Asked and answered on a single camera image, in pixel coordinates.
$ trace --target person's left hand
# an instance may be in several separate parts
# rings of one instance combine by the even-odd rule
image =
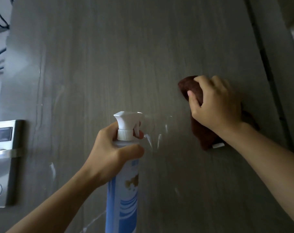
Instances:
[[[86,171],[93,180],[95,188],[116,176],[126,161],[138,159],[144,155],[144,148],[139,144],[119,149],[114,146],[113,141],[117,138],[117,131],[118,122],[114,122],[98,132],[90,156],[82,167],[82,170]],[[135,136],[142,139],[144,134],[139,131],[139,135]]]

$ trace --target white spray nozzle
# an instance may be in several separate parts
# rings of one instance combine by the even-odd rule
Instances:
[[[139,136],[139,121],[142,117],[140,112],[125,112],[120,111],[114,114],[114,117],[118,121],[118,140],[121,141],[132,141],[133,140],[133,129],[136,136]]]

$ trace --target black square panel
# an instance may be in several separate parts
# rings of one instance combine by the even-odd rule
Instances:
[[[0,141],[10,141],[12,139],[13,127],[0,128]]]

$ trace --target spray bottle trigger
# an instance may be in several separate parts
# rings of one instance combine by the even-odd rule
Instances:
[[[135,123],[134,132],[135,132],[135,136],[139,137],[139,122]]]

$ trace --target person's left arm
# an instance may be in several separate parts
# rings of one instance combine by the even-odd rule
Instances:
[[[116,176],[126,161],[143,156],[144,149],[137,144],[116,148],[112,141],[116,138],[117,130],[117,122],[100,130],[83,167],[7,233],[64,232],[96,188]]]

